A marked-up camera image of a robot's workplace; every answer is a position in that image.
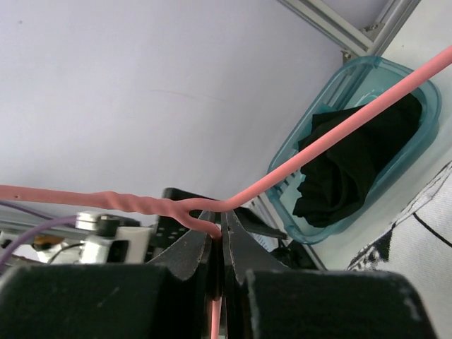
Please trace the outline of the pink wire hanger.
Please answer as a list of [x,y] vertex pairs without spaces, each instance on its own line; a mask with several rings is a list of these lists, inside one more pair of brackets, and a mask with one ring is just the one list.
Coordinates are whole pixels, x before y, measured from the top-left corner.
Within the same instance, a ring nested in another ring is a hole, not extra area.
[[184,226],[187,232],[197,231],[208,235],[216,242],[214,263],[215,295],[210,300],[206,311],[206,320],[209,322],[208,332],[201,338],[216,338],[220,331],[220,319],[225,317],[225,305],[223,302],[225,260],[222,247],[221,215],[230,211],[235,213],[235,210],[242,204],[276,185],[280,180],[296,172],[299,167],[311,162],[321,153],[324,153],[337,142],[382,113],[385,109],[388,109],[391,105],[410,94],[416,87],[428,81],[440,71],[443,71],[450,64],[451,50],[445,49],[389,88],[375,100],[361,107],[345,121],[342,121],[330,131],[325,132],[324,135],[268,173],[264,178],[225,201],[210,200],[207,198],[188,198],[173,201],[167,198],[140,197],[131,194],[118,194],[112,191],[82,194],[5,185],[1,187],[1,197],[6,200],[95,207],[106,210],[107,214],[111,214],[113,210],[120,210],[144,215],[170,217]]

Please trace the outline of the black white print trousers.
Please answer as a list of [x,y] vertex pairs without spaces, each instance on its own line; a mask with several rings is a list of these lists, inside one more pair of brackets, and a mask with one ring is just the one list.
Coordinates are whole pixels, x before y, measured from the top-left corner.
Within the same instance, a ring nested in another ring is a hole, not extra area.
[[451,164],[361,249],[352,271],[389,271],[417,289],[440,338],[451,337]]

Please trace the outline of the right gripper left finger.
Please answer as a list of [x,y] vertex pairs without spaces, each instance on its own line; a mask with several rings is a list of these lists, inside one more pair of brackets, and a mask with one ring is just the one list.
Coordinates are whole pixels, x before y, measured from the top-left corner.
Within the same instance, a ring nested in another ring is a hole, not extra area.
[[2,338],[201,338],[216,242],[189,231],[143,263],[19,266],[1,278]]

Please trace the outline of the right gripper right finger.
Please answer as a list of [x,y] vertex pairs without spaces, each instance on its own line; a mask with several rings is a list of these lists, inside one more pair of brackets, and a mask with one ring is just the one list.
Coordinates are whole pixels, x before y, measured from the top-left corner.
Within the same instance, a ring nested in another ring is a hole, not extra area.
[[228,338],[435,338],[415,288],[388,272],[293,270],[221,215]]

